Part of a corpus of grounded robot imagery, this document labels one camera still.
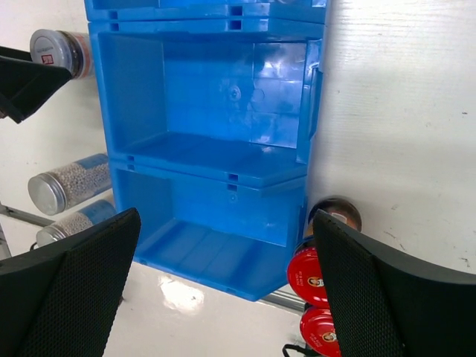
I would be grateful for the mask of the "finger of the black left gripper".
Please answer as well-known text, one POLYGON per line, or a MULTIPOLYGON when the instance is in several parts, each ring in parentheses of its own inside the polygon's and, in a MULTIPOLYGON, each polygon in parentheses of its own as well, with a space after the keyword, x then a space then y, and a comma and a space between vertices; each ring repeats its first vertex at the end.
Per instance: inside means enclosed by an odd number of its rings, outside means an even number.
POLYGON ((1 117, 21 123, 71 79, 65 68, 38 64, 26 51, 1 47, 1 117))

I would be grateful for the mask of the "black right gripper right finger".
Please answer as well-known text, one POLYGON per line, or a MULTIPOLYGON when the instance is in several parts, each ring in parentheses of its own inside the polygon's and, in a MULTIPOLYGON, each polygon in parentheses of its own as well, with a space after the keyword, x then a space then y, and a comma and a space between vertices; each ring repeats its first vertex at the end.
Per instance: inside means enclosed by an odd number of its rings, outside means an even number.
POLYGON ((474 356, 475 276, 418 259, 322 210, 318 261, 343 356, 474 356))

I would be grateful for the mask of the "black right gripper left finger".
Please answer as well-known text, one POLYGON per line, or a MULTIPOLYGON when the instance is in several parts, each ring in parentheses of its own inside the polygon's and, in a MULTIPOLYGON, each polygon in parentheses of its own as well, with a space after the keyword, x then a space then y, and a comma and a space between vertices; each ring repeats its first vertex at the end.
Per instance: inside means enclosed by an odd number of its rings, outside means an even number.
POLYGON ((1 261, 2 356, 102 356, 141 230, 130 208, 1 261))

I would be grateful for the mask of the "dark spice jar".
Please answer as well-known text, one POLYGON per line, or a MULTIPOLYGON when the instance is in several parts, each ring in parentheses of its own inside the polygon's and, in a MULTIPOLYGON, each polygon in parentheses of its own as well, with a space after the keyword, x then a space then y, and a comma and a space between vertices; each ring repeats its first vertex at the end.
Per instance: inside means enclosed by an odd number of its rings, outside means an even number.
POLYGON ((73 79, 94 76, 94 59, 87 33, 36 30, 30 38, 33 62, 67 69, 73 79))

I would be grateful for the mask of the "red-lid sauce jar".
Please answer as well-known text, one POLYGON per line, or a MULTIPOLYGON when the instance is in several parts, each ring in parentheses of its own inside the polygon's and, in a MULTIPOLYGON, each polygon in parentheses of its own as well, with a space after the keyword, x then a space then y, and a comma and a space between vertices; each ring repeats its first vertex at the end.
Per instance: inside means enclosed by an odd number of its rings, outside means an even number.
POLYGON ((331 196, 319 201, 309 212, 304 238, 297 245, 288 264, 287 280, 294 293, 312 306, 328 309, 329 302, 313 237, 313 219, 318 210, 357 231, 362 229, 362 220, 357 208, 342 197, 331 196))
POLYGON ((328 309, 309 307, 300 320, 300 333, 315 352, 323 356, 341 357, 332 315, 328 309))

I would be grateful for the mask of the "silver-lid pepper jar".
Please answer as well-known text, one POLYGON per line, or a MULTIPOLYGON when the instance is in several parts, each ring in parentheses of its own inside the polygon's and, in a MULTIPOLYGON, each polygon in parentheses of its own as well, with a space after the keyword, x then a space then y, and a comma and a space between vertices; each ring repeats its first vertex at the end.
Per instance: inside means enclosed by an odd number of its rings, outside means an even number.
POLYGON ((109 158, 98 153, 40 173, 28 181, 28 193, 44 214, 54 216, 112 187, 109 158))
POLYGON ((104 222, 116 214, 113 196, 98 199, 90 205, 42 228, 36 233, 36 244, 42 247, 65 239, 104 222))

